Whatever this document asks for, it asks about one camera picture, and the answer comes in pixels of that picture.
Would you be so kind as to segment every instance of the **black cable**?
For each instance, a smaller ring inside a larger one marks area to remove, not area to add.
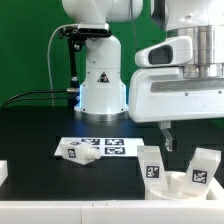
[[[67,90],[33,90],[33,91],[29,91],[29,92],[24,92],[24,93],[21,93],[21,94],[18,94],[16,96],[13,96],[12,98],[10,98],[9,100],[7,100],[2,106],[1,106],[1,109],[4,109],[7,105],[9,105],[11,102],[14,103],[14,102],[17,102],[19,100],[17,100],[18,98],[20,97],[23,97],[23,96],[27,96],[27,95],[31,95],[31,94],[47,94],[47,93],[67,93]],[[24,99],[29,99],[29,100],[38,100],[35,99],[35,98],[24,98]]]
[[[68,97],[48,97],[48,98],[22,98],[22,99],[15,99],[11,101],[5,102],[1,106],[1,110],[4,110],[9,104],[20,102],[20,101],[31,101],[31,100],[67,100]]]
[[[138,51],[138,40],[137,40],[137,32],[135,27],[135,20],[134,20],[134,7],[133,7],[133,0],[130,0],[130,7],[131,7],[131,20],[132,20],[132,29],[134,35],[134,44],[135,44],[135,52]]]

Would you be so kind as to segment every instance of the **white robot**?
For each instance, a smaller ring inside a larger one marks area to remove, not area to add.
[[[151,0],[164,42],[139,51],[129,113],[135,122],[224,117],[224,1]]]
[[[126,87],[120,79],[121,45],[116,37],[110,36],[107,22],[138,17],[143,1],[62,0],[62,3],[77,23],[78,32],[89,36],[86,79],[80,86],[80,103],[75,107],[75,115],[97,121],[126,117]],[[100,35],[98,38],[98,34],[105,34],[106,38]]]

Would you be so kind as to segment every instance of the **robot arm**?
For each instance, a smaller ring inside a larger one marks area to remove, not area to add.
[[[76,23],[106,23],[131,20],[130,0],[62,0],[66,13]],[[133,1],[133,17],[141,13],[143,1]]]
[[[71,47],[75,46],[78,51],[80,46],[86,45],[86,79],[80,86],[80,102],[74,108],[75,116],[97,121],[125,118],[128,107],[126,87],[120,79],[121,45],[116,37],[111,36],[107,22],[124,22],[136,18],[141,12],[143,1],[62,2],[66,13],[77,23],[77,28],[69,35],[65,32],[65,36],[72,39]]]

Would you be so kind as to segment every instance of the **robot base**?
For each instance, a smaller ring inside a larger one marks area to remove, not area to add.
[[[128,109],[116,114],[90,114],[81,111],[79,107],[74,108],[74,116],[92,121],[116,121],[129,118]]]

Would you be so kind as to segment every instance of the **warning label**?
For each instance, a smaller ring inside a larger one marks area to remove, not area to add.
[[[105,72],[103,72],[103,74],[100,76],[97,82],[109,83],[109,79]]]

